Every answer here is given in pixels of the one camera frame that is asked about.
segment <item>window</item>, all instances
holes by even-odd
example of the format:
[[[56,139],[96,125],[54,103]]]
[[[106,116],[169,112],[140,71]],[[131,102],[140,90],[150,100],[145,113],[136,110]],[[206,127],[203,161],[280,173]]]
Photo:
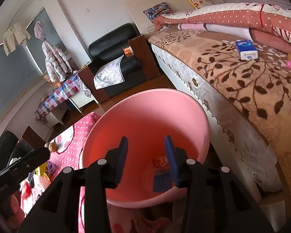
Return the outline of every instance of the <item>window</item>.
[[[24,46],[6,56],[0,45],[0,118],[36,81],[41,73]]]
[[[34,35],[36,21],[44,22],[43,30],[48,41],[63,51],[67,50],[45,9],[27,27],[31,35],[27,46],[16,46],[16,50],[7,57],[3,45],[0,45],[0,118],[46,72],[43,40]]]

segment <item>hanging cloth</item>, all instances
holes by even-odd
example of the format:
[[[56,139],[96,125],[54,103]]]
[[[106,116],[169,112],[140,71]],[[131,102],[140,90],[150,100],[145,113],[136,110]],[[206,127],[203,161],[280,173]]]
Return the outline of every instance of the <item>hanging cloth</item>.
[[[66,73],[68,71],[72,73],[72,69],[65,54],[61,49],[52,45],[49,41],[43,42],[42,50],[45,54],[45,65],[50,80],[55,82],[58,78],[59,81],[63,82],[66,79]]]
[[[31,39],[31,35],[29,34],[29,32],[24,29],[20,23],[15,23],[12,31],[19,45],[26,46],[27,39]]]
[[[36,38],[40,40],[45,40],[45,35],[42,26],[44,25],[44,22],[37,21],[36,25],[34,26],[34,35]]]
[[[9,56],[11,52],[15,51],[14,33],[10,29],[3,34],[3,48],[7,56]]]

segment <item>white sheet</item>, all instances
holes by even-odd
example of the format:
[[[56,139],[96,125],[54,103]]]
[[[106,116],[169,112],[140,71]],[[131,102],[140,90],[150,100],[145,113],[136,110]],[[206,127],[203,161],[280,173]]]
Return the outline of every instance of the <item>white sheet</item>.
[[[255,129],[196,72],[168,52],[155,45],[151,46],[155,55],[190,87],[216,117],[259,186],[269,192],[281,190],[282,185],[275,167],[277,158]]]
[[[124,55],[102,66],[94,77],[96,89],[102,89],[107,86],[116,85],[124,82],[120,63]]]
[[[242,37],[244,39],[253,41],[248,28],[232,27],[232,26],[225,26],[225,25],[218,25],[218,24],[211,24],[211,23],[207,23],[206,28],[210,32],[220,32],[220,33],[231,34],[237,37]]]

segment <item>hanging jacket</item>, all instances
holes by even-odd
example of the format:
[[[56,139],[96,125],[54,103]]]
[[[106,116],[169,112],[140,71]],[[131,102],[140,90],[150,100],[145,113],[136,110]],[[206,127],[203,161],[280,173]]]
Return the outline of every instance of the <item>hanging jacket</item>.
[[[55,82],[58,78],[59,81],[63,82],[66,79],[66,73],[68,71],[72,73],[72,69],[63,51],[52,45],[49,41],[43,42],[42,50],[45,55],[45,66],[50,80]]]
[[[17,43],[20,45],[27,45],[27,38],[30,39],[31,35],[29,34],[29,32],[24,29],[20,23],[15,23],[14,27],[12,29],[14,36],[16,38]]]
[[[3,34],[3,48],[7,56],[15,51],[14,33],[10,29]]]

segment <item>wooden floor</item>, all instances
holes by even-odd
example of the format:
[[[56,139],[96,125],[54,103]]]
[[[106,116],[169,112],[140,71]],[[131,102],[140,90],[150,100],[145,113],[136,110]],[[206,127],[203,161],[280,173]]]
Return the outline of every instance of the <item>wooden floor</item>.
[[[165,74],[163,74],[157,78],[154,78],[145,83],[142,83],[136,87],[133,87],[125,92],[122,92],[110,98],[109,100],[102,102],[100,104],[101,106],[99,106],[97,103],[92,101],[89,104],[86,104],[81,109],[81,111],[83,115],[85,116],[93,111],[97,113],[98,115],[102,116],[108,109],[113,107],[115,104],[117,104],[121,100],[133,94],[136,94],[145,90],[149,90],[149,89],[175,89],[175,87],[171,83],[171,81],[168,79],[168,77]],[[64,126],[67,128],[70,127],[71,125],[76,123],[78,120],[80,120],[83,117],[83,115],[79,111],[77,111],[77,109],[75,108],[71,110],[67,110],[62,119],[62,121],[64,122]],[[54,139],[56,136],[62,133],[66,129],[64,126],[62,126],[60,123],[56,124],[54,126],[54,131],[50,137],[50,140]]]

